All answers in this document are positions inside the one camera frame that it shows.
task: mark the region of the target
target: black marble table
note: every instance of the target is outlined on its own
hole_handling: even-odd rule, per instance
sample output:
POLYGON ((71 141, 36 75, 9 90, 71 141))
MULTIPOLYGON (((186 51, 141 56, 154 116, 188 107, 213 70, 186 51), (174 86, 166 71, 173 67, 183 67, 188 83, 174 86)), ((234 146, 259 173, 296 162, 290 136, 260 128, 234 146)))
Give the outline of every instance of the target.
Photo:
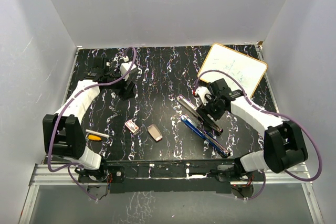
MULTIPOLYGON (((229 47, 258 58, 254 45, 229 47)), ((210 46, 137 48, 138 73, 133 78, 136 96, 122 101, 111 90, 99 94, 87 110, 81 126, 83 130, 109 134, 110 138, 102 142, 88 141, 89 147, 109 161, 221 158, 181 122, 181 114, 189 112, 176 100, 182 94, 196 104, 192 88, 209 49, 210 46), (124 127, 129 119, 140 127, 136 136, 124 127), (149 136, 146 127, 151 124, 156 124, 162 132, 161 141, 155 142, 149 136)), ((94 57, 104 56, 121 64, 124 50, 80 49, 67 96, 91 67, 94 57)), ((253 100, 265 109, 275 111, 265 78, 253 100)), ((217 124, 224 129, 217 140, 231 151, 233 157, 262 149, 262 138, 242 119, 226 113, 217 124)))

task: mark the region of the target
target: cable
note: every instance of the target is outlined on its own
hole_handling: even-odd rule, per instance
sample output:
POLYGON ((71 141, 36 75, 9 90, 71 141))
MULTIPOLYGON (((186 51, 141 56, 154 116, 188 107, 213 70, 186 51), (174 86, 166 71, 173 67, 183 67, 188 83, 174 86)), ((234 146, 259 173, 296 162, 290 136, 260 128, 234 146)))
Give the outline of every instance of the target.
POLYGON ((263 184, 263 185, 261 186, 261 189, 259 190, 259 192, 258 192, 257 194, 255 194, 255 195, 251 196, 250 198, 248 198, 248 197, 244 197, 244 196, 240 193, 240 195, 242 195, 243 198, 238 198, 238 199, 242 199, 242 200, 246 200, 246 199, 248 199, 248 200, 255 199, 255 198, 257 198, 257 197, 264 191, 265 186, 266 186, 266 175, 265 175, 265 173, 264 173, 263 170, 261 170, 260 173, 263 175, 263 181, 262 181, 262 184, 263 184))
POLYGON ((236 190, 243 198, 245 198, 245 196, 242 194, 242 192, 239 191, 237 188, 231 187, 231 189, 236 190))
POLYGON ((260 173, 263 175, 263 181, 262 181, 263 185, 262 185, 261 189, 259 190, 259 192, 256 195, 253 195, 253 196, 251 196, 251 198, 248 198, 248 199, 255 199, 255 198, 257 198, 264 191, 264 189, 265 189, 265 186, 266 186, 266 175, 265 175, 265 173, 264 173, 263 170, 261 170, 260 173))
MULTIPOLYGON (((93 88, 93 87, 99 87, 99 86, 109 86, 109 85, 113 85, 115 83, 117 83, 118 81, 121 81, 122 79, 124 79, 125 76, 127 76, 134 63, 135 63, 135 60, 137 58, 137 53, 136 53, 136 49, 134 47, 129 47, 125 50, 124 52, 124 55, 127 55, 127 52, 132 49, 133 50, 133 60, 132 60, 132 63, 131 63, 131 66, 130 68, 120 77, 118 78, 117 80, 114 80, 112 82, 108 82, 108 83, 97 83, 97 84, 93 84, 93 85, 90 85, 90 86, 87 86, 86 88, 84 88, 84 90, 88 90, 90 88, 93 88)), ((75 180, 75 178, 73 177, 73 175, 71 174, 70 172, 70 166, 81 166, 81 164, 79 163, 68 163, 66 165, 63 165, 63 166, 60 166, 56 169, 53 169, 51 167, 51 156, 52 156, 52 152, 53 152, 53 145, 54 145, 54 141, 55 141, 55 136, 56 136, 56 133, 57 133, 57 128, 58 128, 58 124, 61 120, 61 117, 63 116, 64 112, 66 111, 66 109, 70 106, 70 104, 75 100, 75 98, 77 98, 80 94, 82 94, 84 92, 84 90, 80 90, 77 94, 74 95, 74 98, 71 98, 66 104, 65 106, 63 107, 63 109, 61 110, 61 112, 58 114, 57 116, 57 119, 56 119, 56 122, 55 122, 55 126, 54 126, 54 129, 52 131, 52 134, 51 134, 51 139, 50 139, 50 143, 49 143, 49 150, 48 150, 48 169, 50 172, 54 173, 54 172, 57 172, 63 168, 68 168, 68 172, 69 172, 69 175, 70 177, 72 178, 72 180, 81 188, 81 190, 83 190, 90 198, 94 199, 94 200, 98 200, 95 196, 89 194, 79 183, 78 181, 75 180)))
POLYGON ((254 179, 254 175, 252 174, 252 176, 248 179, 248 182, 247 182, 246 186, 250 186, 253 179, 254 179))
POLYGON ((106 175, 105 178, 103 178, 102 180, 96 180, 96 182, 103 182, 105 179, 107 179, 108 176, 109 176, 109 175, 106 175))
MULTIPOLYGON (((206 74, 206 73, 209 73, 209 72, 218 72, 218 73, 222 73, 224 74, 225 76, 229 77, 231 80, 233 80, 237 85, 238 87, 242 90, 243 92, 243 95, 245 97, 245 100, 248 102, 248 104, 250 104, 254 109, 256 110, 260 110, 260 108, 258 106, 256 106, 253 101, 250 100, 250 98, 247 96, 244 88, 242 87, 242 85, 240 85, 240 83, 238 81, 236 81, 232 76, 230 76, 229 74, 223 72, 223 71, 220 71, 220 70, 207 70, 207 71, 204 71, 203 73, 200 74, 200 76, 198 76, 197 80, 196 80, 196 83, 195 83, 195 88, 193 90, 193 93, 195 94, 195 91, 198 87, 198 83, 199 83, 199 80, 200 78, 202 77, 202 75, 206 74)), ((322 173, 322 157, 321 157, 321 153, 317 147, 317 144, 316 142, 314 141, 312 135, 307 131, 307 129, 302 125, 300 124, 298 121, 296 121, 294 118, 292 118, 291 116, 288 116, 288 115, 284 115, 282 113, 275 113, 275 112, 270 112, 270 111, 267 111, 267 110, 260 110, 261 113, 264 113, 264 114, 270 114, 270 115, 275 115, 275 116, 280 116, 282 118, 286 118, 288 120, 291 120, 293 121, 294 123, 296 123, 301 129, 302 131, 305 133, 305 135, 308 137, 308 139, 310 140, 310 142, 312 143, 315 151, 316 151, 316 154, 317 154, 317 158, 318 158, 318 161, 319 161, 319 167, 318 167, 318 170, 316 172, 316 174, 311 177, 311 178, 300 178, 296 175, 294 175, 293 173, 285 170, 285 172, 287 174, 289 174, 290 176, 292 176, 293 178, 296 178, 300 181, 304 181, 304 182, 311 182, 311 181, 314 181, 316 180, 318 177, 320 177, 321 173, 322 173)))
POLYGON ((84 192, 86 193, 91 199, 94 199, 94 200, 98 200, 97 197, 93 196, 92 194, 90 194, 84 187, 81 186, 81 184, 73 177, 73 175, 71 174, 71 171, 70 171, 70 166, 72 165, 68 165, 68 173, 70 175, 70 177, 72 178, 73 182, 76 183, 76 185, 84 192))
POLYGON ((109 175, 111 176, 111 178, 107 180, 107 191, 106 191, 106 193, 103 196, 101 196, 99 198, 99 200, 101 200, 103 197, 106 197, 110 193, 110 188, 111 188, 111 183, 112 183, 112 174, 108 174, 107 177, 109 175))

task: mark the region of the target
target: white backdrop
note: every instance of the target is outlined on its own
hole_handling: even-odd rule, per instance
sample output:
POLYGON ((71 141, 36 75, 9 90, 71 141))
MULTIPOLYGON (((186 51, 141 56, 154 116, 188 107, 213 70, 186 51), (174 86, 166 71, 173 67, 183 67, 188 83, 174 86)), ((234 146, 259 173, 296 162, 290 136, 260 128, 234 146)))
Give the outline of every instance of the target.
MULTIPOLYGON (((321 149, 323 172, 313 188, 326 223, 336 219, 335 17, 335 0, 287 0, 263 49, 280 111, 302 122, 321 149)), ((316 154, 308 146, 314 175, 316 154)))
POLYGON ((0 223, 18 223, 42 119, 61 105, 75 45, 50 0, 0 0, 0 223))
POLYGON ((77 46, 265 40, 285 0, 52 0, 77 46))

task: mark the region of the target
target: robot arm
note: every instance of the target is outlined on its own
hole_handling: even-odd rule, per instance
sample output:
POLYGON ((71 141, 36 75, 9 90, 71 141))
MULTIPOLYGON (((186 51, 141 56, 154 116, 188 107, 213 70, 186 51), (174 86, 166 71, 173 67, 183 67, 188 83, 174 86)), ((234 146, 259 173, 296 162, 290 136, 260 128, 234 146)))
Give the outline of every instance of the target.
POLYGON ((254 170, 271 169, 279 173, 304 162, 308 158, 300 127, 273 115, 253 108, 241 90, 232 91, 224 79, 199 87, 195 91, 202 104, 196 109, 203 123, 212 129, 215 122, 228 111, 250 124, 264 137, 264 150, 248 153, 235 159, 234 167, 228 172, 231 176, 243 176, 254 170))
MULTIPOLYGON (((133 88, 134 83, 127 83, 127 75, 121 81, 110 86, 96 86, 88 88, 92 85, 99 83, 109 83, 113 80, 120 78, 130 68, 131 62, 122 63, 120 68, 116 71, 111 71, 110 63, 106 58, 96 57, 94 59, 93 67, 89 72, 85 73, 82 80, 77 83, 75 91, 71 97, 67 100, 72 100, 69 107, 65 109, 61 117, 60 123, 57 128, 57 134, 55 136, 52 154, 60 156, 64 159, 70 160, 74 163, 81 164, 84 169, 92 170, 91 175, 94 174, 98 177, 103 176, 104 172, 99 171, 101 169, 102 157, 90 150, 86 145, 86 138, 80 126, 83 116, 86 110, 92 103, 92 101, 99 95, 102 89, 112 89, 122 99, 127 100, 134 97, 133 88)), ((50 146, 50 139, 58 114, 64 109, 63 105, 53 115, 46 115, 43 119, 43 132, 45 151, 48 153, 50 146)))

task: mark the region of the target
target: black bracket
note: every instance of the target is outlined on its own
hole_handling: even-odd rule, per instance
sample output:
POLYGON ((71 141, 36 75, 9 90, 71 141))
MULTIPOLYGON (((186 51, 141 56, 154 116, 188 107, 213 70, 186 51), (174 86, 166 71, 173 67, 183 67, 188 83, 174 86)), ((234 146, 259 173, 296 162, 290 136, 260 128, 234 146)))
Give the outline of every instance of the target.
MULTIPOLYGON (((219 181, 210 173, 210 170, 222 164, 232 166, 232 163, 232 159, 107 161, 106 169, 112 174, 113 185, 110 189, 112 194, 134 191, 215 191, 229 194, 231 193, 229 181, 234 179, 219 181), (187 179, 187 169, 189 176, 204 175, 205 177, 187 179)), ((90 172, 87 170, 85 175, 82 173, 79 181, 94 183, 94 180, 86 176, 90 172)))
MULTIPOLYGON (((89 72, 86 72, 84 75, 84 79, 93 80, 97 83, 109 83, 114 80, 117 80, 121 77, 120 69, 116 69, 111 71, 108 66, 108 59, 105 57, 95 57, 93 60, 93 67, 89 72)), ((127 83, 124 79, 118 81, 117 83, 109 86, 100 86, 100 90, 102 89, 112 89, 115 90, 117 95, 125 101, 130 98, 135 97, 135 93, 133 92, 135 84, 130 81, 127 83)))
MULTIPOLYGON (((58 114, 43 118, 43 137, 45 152, 48 153, 50 139, 58 114)), ((78 118, 74 115, 62 116, 57 127, 52 154, 60 157, 79 159, 85 150, 86 140, 78 118)))
POLYGON ((106 160, 102 159, 98 170, 88 170, 76 168, 75 172, 80 175, 79 181, 89 182, 107 182, 108 176, 112 176, 112 183, 122 183, 125 180, 125 168, 122 165, 107 165, 106 160))
POLYGON ((285 121, 265 131, 264 159, 275 173, 282 172, 308 159, 301 128, 292 121, 285 121))

